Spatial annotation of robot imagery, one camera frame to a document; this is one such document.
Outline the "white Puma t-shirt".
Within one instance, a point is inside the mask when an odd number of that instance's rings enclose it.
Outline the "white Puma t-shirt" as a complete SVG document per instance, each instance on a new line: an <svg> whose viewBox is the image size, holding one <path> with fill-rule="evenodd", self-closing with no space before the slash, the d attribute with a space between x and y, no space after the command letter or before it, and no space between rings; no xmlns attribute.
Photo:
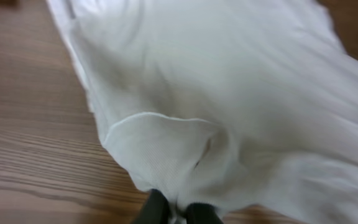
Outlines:
<svg viewBox="0 0 358 224"><path fill-rule="evenodd" d="M358 223L358 60L316 1L49 1L102 146L172 223Z"/></svg>

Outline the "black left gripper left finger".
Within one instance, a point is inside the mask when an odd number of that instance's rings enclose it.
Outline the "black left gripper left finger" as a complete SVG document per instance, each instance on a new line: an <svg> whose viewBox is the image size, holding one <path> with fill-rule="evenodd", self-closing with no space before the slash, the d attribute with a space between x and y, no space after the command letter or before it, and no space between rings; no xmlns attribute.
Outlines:
<svg viewBox="0 0 358 224"><path fill-rule="evenodd" d="M170 207L167 199L159 190L152 189L131 224L168 224L169 218Z"/></svg>

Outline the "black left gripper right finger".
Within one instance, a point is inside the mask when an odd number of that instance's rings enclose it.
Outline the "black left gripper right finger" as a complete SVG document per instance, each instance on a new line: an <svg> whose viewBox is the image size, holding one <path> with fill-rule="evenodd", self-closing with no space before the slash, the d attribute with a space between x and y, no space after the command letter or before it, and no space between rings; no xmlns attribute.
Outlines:
<svg viewBox="0 0 358 224"><path fill-rule="evenodd" d="M223 224L215 208L206 203L192 203L185 210L187 224Z"/></svg>

